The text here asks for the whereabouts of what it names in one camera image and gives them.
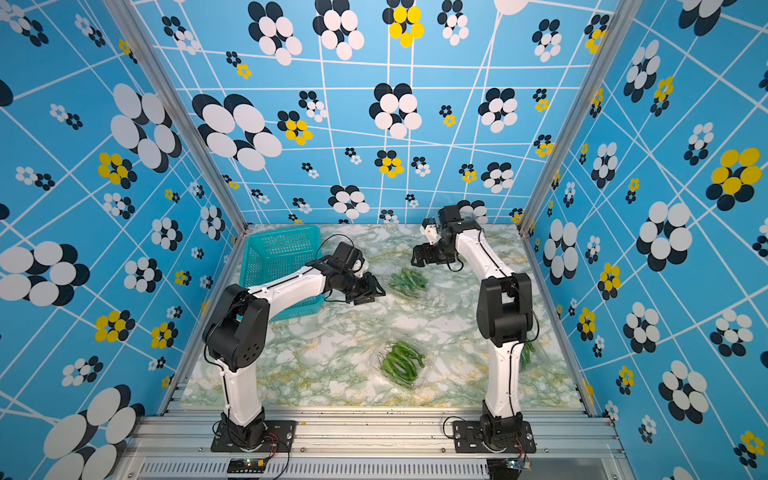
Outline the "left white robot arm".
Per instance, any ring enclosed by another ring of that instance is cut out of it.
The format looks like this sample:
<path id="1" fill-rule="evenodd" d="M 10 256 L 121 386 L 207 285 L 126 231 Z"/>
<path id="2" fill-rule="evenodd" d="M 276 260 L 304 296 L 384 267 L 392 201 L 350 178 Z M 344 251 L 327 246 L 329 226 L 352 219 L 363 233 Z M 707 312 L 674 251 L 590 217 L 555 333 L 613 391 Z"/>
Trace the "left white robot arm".
<path id="1" fill-rule="evenodd" d="M 221 294 L 202 340 L 204 359 L 220 369 L 225 397 L 220 426 L 235 447 L 253 451 L 269 437 L 255 363 L 265 350 L 270 321 L 302 301 L 333 292 L 354 305 L 386 295 L 375 275 L 365 270 L 362 252 L 347 242 L 271 283 L 248 288 L 232 284 Z"/>

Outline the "clear clamshell with peppers middle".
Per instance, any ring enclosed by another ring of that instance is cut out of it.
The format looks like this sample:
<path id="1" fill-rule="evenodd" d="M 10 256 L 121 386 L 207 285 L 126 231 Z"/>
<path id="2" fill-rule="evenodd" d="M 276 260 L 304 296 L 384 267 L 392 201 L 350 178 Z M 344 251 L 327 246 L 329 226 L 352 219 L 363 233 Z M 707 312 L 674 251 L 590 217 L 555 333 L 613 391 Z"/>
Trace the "clear clamshell with peppers middle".
<path id="1" fill-rule="evenodd" d="M 417 269 L 403 267 L 389 275 L 387 286 L 403 298 L 417 300 L 427 292 L 428 280 Z"/>

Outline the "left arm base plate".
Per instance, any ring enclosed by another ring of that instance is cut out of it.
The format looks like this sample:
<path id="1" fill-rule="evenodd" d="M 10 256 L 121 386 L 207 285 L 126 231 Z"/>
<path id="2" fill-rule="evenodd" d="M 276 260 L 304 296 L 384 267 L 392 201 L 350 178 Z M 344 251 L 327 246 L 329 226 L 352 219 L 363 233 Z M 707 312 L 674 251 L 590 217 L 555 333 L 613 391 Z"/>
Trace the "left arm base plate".
<path id="1" fill-rule="evenodd" d="M 244 427 L 219 420 L 213 426 L 214 437 L 210 450 L 216 453 L 288 452 L 293 444 L 295 421 L 264 421 Z"/>

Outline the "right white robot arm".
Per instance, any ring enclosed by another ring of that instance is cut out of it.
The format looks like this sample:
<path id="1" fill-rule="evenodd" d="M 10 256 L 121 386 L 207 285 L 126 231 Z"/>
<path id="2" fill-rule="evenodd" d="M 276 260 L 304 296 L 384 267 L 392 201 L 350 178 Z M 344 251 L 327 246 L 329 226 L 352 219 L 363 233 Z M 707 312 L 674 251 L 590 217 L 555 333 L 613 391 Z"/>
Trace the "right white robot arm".
<path id="1" fill-rule="evenodd" d="M 484 442 L 496 452 L 512 447 L 533 453 L 533 435 L 519 401 L 521 356 L 534 326 L 530 277 L 507 266 L 488 244 L 483 228 L 457 205 L 423 220 L 420 233 L 426 242 L 413 247 L 413 266 L 460 261 L 480 281 L 476 322 L 489 345 L 488 387 L 480 417 Z"/>

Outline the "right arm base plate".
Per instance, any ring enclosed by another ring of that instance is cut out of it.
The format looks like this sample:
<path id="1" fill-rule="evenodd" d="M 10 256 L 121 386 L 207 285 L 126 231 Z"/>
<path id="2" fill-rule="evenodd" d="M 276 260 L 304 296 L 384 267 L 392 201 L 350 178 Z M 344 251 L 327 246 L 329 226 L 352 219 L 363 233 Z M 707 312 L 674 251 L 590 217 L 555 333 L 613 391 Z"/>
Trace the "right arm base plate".
<path id="1" fill-rule="evenodd" d="M 461 454 L 512 454 L 517 457 L 522 452 L 533 454 L 537 451 L 531 426 L 527 421 L 522 422 L 522 433 L 509 441 L 507 446 L 501 442 L 489 444 L 483 437 L 479 421 L 455 421 L 452 424 L 454 448 Z"/>

